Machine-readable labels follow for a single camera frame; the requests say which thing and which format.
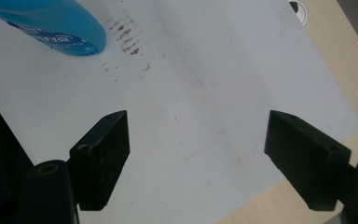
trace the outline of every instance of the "white paper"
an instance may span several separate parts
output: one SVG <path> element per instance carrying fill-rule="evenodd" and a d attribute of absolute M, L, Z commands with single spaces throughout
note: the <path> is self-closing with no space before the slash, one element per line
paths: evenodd
<path fill-rule="evenodd" d="M 270 109 L 337 140 L 358 129 L 285 0 L 81 3 L 107 32 L 99 55 L 0 21 L 0 112 L 35 164 L 67 160 L 102 116 L 128 110 L 129 159 L 81 223 L 212 223 L 249 202 L 282 179 L 263 152 Z"/>

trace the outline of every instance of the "blue plastic container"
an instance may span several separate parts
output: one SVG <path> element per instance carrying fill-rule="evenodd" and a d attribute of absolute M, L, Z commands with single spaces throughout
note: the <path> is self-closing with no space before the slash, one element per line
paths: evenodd
<path fill-rule="evenodd" d="M 75 0 L 0 0 L 0 19 L 70 55 L 101 52 L 106 33 Z"/>

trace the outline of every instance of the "bottle label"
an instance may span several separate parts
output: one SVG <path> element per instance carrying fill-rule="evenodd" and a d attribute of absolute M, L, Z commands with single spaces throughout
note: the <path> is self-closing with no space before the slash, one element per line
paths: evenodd
<path fill-rule="evenodd" d="M 29 26 L 22 26 L 10 21 L 8 24 L 19 28 L 27 35 L 30 35 L 40 42 L 59 51 L 81 51 L 81 54 L 91 54 L 97 52 L 97 49 L 90 42 L 74 35 L 67 35 Z"/>

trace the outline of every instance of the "bottle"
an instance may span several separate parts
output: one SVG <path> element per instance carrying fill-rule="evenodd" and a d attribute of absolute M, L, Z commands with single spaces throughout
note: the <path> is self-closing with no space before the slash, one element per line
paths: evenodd
<path fill-rule="evenodd" d="M 70 55 L 101 52 L 106 33 L 75 0 L 0 0 L 0 19 Z"/>

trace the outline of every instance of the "light wood surface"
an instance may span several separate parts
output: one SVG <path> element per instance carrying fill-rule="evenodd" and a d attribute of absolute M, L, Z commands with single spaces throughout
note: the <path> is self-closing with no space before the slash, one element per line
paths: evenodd
<path fill-rule="evenodd" d="M 306 29 L 358 116 L 358 36 L 336 0 L 302 3 L 309 12 Z M 357 164 L 358 132 L 343 144 L 352 150 L 351 164 Z M 342 204 L 338 204 L 336 212 L 313 212 L 283 180 L 217 223 L 320 224 L 341 209 Z"/>

